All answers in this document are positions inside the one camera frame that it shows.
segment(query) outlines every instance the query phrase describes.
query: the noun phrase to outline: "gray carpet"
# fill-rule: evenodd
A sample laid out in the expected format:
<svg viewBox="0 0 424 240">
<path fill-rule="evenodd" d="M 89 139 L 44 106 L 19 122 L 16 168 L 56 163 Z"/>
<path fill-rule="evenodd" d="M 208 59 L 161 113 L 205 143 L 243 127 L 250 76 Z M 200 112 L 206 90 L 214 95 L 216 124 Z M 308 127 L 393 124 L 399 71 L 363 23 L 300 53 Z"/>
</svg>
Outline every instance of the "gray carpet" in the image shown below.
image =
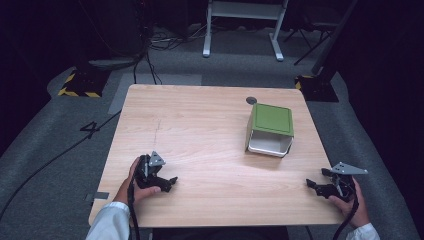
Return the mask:
<svg viewBox="0 0 424 240">
<path fill-rule="evenodd" d="M 288 33 L 282 32 L 279 42 L 285 60 L 277 62 L 269 32 L 272 29 L 216 33 L 209 58 L 202 57 L 203 38 L 200 38 L 173 50 L 150 50 L 150 60 L 164 84 L 168 84 L 166 76 L 185 75 L 188 77 L 184 79 L 193 78 L 186 84 L 193 85 L 294 88 L 294 77 L 310 74 L 322 49 L 294 67 L 293 63 L 307 51 L 307 46 L 298 35 L 283 43 Z M 307 33 L 307 37 L 317 36 Z M 111 73 L 102 98 L 57 96 L 71 70 L 52 79 L 47 86 L 51 101 L 1 157 L 1 207 L 36 169 L 86 136 L 79 131 L 81 127 L 109 119 L 110 113 L 122 106 L 123 90 L 132 81 L 132 68 L 128 68 Z M 137 68 L 137 80 L 142 81 L 149 73 L 147 63 L 142 61 Z M 343 80 L 336 75 L 332 84 L 339 103 L 308 102 L 331 163 L 342 161 L 368 169 L 370 174 L 358 180 L 371 220 L 382 239 L 419 239 L 402 195 L 356 119 Z M 118 120 L 119 116 L 28 182 L 0 222 L 0 239 L 85 238 L 91 210 L 86 196 L 97 190 Z M 311 226 L 311 231 L 314 239 L 331 239 L 336 228 L 318 225 Z M 302 226 L 289 226 L 288 230 L 290 239 L 308 239 Z M 345 229 L 342 238 L 349 230 Z"/>
</svg>

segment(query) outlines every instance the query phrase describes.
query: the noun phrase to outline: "wooden table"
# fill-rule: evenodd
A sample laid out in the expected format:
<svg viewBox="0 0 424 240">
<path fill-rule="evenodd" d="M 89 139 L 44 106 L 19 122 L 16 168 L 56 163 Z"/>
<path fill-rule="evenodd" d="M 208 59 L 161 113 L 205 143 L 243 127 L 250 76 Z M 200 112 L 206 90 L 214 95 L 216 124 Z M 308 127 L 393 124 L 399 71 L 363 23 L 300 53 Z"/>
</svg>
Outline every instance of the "wooden table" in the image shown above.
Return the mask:
<svg viewBox="0 0 424 240">
<path fill-rule="evenodd" d="M 252 106 L 288 107 L 295 138 L 284 158 L 245 152 Z M 144 199 L 143 227 L 336 224 L 338 210 L 305 179 L 329 183 L 330 168 L 300 91 L 296 89 L 132 85 L 116 129 L 89 222 L 112 201 L 133 160 L 152 150 L 167 162 L 162 178 L 178 176 L 169 193 Z"/>
</svg>

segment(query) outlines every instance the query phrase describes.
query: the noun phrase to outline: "shirt cuff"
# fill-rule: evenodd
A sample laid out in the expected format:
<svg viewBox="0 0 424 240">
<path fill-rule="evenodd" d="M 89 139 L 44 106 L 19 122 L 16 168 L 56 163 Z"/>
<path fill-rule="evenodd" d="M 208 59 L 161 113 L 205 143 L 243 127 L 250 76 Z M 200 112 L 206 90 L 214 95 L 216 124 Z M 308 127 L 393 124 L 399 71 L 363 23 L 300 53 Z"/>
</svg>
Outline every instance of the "shirt cuff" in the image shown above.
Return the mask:
<svg viewBox="0 0 424 240">
<path fill-rule="evenodd" d="M 111 203 L 108 203 L 108 204 L 106 204 L 106 205 L 104 205 L 102 207 L 102 209 L 105 209 L 105 208 L 119 208 L 119 209 L 122 209 L 122 210 L 124 210 L 124 212 L 127 215 L 127 217 L 128 218 L 130 217 L 130 209 L 129 209 L 129 207 L 125 203 L 122 203 L 122 202 L 111 202 Z"/>
<path fill-rule="evenodd" d="M 366 233 L 369 231 L 374 231 L 374 226 L 371 223 L 367 223 L 362 227 L 358 227 L 357 229 L 355 229 L 355 232 L 358 233 Z"/>
</svg>

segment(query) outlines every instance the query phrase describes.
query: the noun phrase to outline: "human hand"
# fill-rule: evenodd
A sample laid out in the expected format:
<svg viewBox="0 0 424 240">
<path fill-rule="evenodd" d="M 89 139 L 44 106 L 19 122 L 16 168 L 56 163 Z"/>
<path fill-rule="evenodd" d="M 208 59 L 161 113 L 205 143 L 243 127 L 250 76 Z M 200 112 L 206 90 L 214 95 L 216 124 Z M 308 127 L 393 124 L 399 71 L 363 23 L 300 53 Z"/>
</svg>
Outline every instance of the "human hand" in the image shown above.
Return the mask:
<svg viewBox="0 0 424 240">
<path fill-rule="evenodd" d="M 361 187 L 359 186 L 355 178 L 353 178 L 353 182 L 355 183 L 355 189 L 356 189 L 356 195 L 358 197 L 359 207 L 355 215 L 353 216 L 352 220 L 350 221 L 350 225 L 354 228 L 358 228 L 370 223 L 370 220 L 368 217 L 368 210 L 365 204 L 364 196 L 362 195 Z M 352 211 L 354 199 L 350 200 L 349 202 L 345 202 L 336 196 L 330 196 L 328 199 L 337 208 L 340 209 L 343 216 L 345 217 L 348 216 L 349 213 Z"/>
<path fill-rule="evenodd" d="M 115 198 L 113 199 L 114 202 L 122 202 L 128 205 L 128 196 L 127 196 L 127 190 L 129 185 L 131 184 L 131 179 L 134 174 L 135 168 L 137 167 L 138 162 L 140 161 L 140 158 L 136 158 L 131 165 L 130 171 L 128 173 L 128 177 L 124 180 L 124 182 L 121 184 L 121 187 L 118 190 L 118 193 L 116 194 Z M 138 187 L 137 183 L 134 184 L 134 203 L 140 202 L 141 199 L 149 197 L 157 192 L 160 192 L 160 187 L 150 187 L 141 189 Z"/>
</svg>

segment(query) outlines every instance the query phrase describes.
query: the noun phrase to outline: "chair leg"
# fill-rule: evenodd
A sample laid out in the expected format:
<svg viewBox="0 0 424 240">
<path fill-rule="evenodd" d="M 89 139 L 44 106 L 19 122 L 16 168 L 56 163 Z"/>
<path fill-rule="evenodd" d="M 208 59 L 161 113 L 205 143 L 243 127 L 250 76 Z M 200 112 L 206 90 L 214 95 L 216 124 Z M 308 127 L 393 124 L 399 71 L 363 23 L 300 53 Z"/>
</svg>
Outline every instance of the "chair leg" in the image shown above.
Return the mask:
<svg viewBox="0 0 424 240">
<path fill-rule="evenodd" d="M 312 51 L 314 51 L 321 43 L 323 43 L 327 38 L 331 36 L 331 33 L 329 33 L 327 36 L 325 36 L 321 41 L 319 41 L 313 48 L 309 49 L 308 52 L 306 52 L 299 60 L 297 60 L 294 65 L 296 66 L 300 61 L 302 61 L 306 56 L 308 56 Z"/>
</svg>

